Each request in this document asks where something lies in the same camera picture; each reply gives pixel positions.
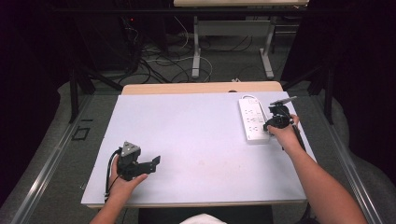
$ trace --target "table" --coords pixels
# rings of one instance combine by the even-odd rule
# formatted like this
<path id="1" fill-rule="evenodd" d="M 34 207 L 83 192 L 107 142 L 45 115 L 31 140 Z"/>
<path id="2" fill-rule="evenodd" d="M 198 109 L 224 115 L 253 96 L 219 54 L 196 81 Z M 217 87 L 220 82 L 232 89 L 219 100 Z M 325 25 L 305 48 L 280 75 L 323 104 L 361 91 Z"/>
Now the table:
<path id="1" fill-rule="evenodd" d="M 308 0 L 175 0 L 176 7 L 278 7 L 278 6 L 303 6 Z M 276 27 L 276 17 L 269 21 L 199 21 L 194 17 L 194 58 L 191 76 L 198 78 L 201 49 L 199 47 L 200 35 L 254 35 L 265 36 L 264 48 L 260 49 L 262 64 L 268 79 L 274 78 L 268 51 Z"/>
<path id="2" fill-rule="evenodd" d="M 277 82 L 126 86 L 81 203 L 103 206 L 107 162 L 125 140 L 141 146 L 139 162 L 162 156 L 157 172 L 139 185 L 126 206 L 304 202 L 298 176 L 278 142 L 247 144 L 240 120 L 237 99 L 241 96 L 255 95 L 263 105 L 269 105 L 279 97 L 288 97 L 281 90 Z M 303 127 L 301 134 L 308 154 L 315 158 Z"/>

